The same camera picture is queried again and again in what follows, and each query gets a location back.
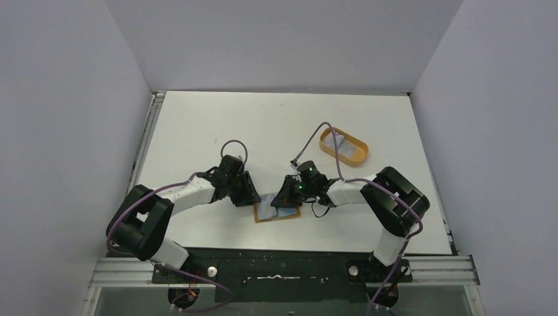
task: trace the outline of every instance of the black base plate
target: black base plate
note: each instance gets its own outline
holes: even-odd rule
[[[207,268],[216,267],[217,276],[209,278],[231,289],[233,302],[319,302],[348,300],[367,302],[364,282],[380,283],[389,269],[370,262],[369,253],[321,251],[231,250],[216,248],[188,248],[188,261],[193,274],[207,276]],[[356,265],[360,276],[350,276],[348,268]],[[401,260],[408,267],[407,260]],[[400,274],[401,268],[394,273]],[[403,276],[400,282],[411,282]],[[155,284],[183,284],[190,278],[155,266]],[[215,301],[230,297],[216,291]]]

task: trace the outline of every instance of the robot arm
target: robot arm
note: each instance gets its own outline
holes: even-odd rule
[[[152,194],[129,209],[151,192],[145,186],[134,186],[109,223],[106,234],[114,230],[112,240],[139,260],[151,259],[177,269],[181,269],[189,254],[182,246],[165,238],[171,216],[227,196],[237,207],[261,201],[243,162],[229,155],[222,158],[218,167],[196,174],[187,184]],[[124,212],[128,214],[116,223]],[[147,214],[147,218],[144,221],[137,218],[138,213]]]
[[[271,203],[277,207],[297,207],[306,199],[315,199],[327,207],[345,204],[368,204],[383,226],[374,257],[385,266],[392,265],[417,220],[404,206],[367,182],[345,182],[327,179],[318,172],[312,161],[297,166],[296,176],[287,175],[283,187]],[[430,202],[414,185],[393,167],[365,178],[402,199],[422,218]]]

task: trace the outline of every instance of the orange tray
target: orange tray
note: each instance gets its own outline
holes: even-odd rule
[[[355,138],[355,137],[349,135],[348,133],[340,130],[339,128],[333,127],[333,129],[337,133],[345,136],[345,142],[347,142],[347,143],[356,147],[355,151],[353,152],[353,155],[351,157],[347,157],[347,156],[342,155],[341,153],[339,153],[339,160],[342,163],[345,163],[346,165],[349,165],[351,167],[356,167],[356,166],[359,166],[362,163],[364,163],[365,159],[368,155],[368,145],[365,144],[363,141],[358,140],[357,138]],[[334,158],[335,157],[335,150],[333,150],[333,148],[330,148],[326,144],[324,144],[324,140],[329,135],[329,133],[331,133],[331,130],[328,128],[320,136],[320,148],[321,148],[321,150],[325,151],[327,154],[329,154],[330,156],[332,156]]]

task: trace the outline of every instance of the glass panel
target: glass panel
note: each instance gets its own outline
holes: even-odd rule
[[[99,297],[96,316],[155,316],[179,315],[169,313],[170,304],[166,288],[104,288]],[[202,288],[198,301],[192,308],[215,304],[214,288]],[[349,303],[342,300],[305,303],[231,303],[204,315],[364,315],[365,303]],[[399,288],[399,302],[394,309],[400,316],[471,316],[463,286],[407,286]],[[391,315],[379,311],[373,315]]]

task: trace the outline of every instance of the white wall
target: white wall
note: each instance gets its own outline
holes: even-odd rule
[[[412,102],[489,316],[558,315],[558,2],[465,0]]]
[[[410,92],[463,0],[105,0],[154,90]]]
[[[102,0],[0,5],[0,309],[77,315],[150,93]]]

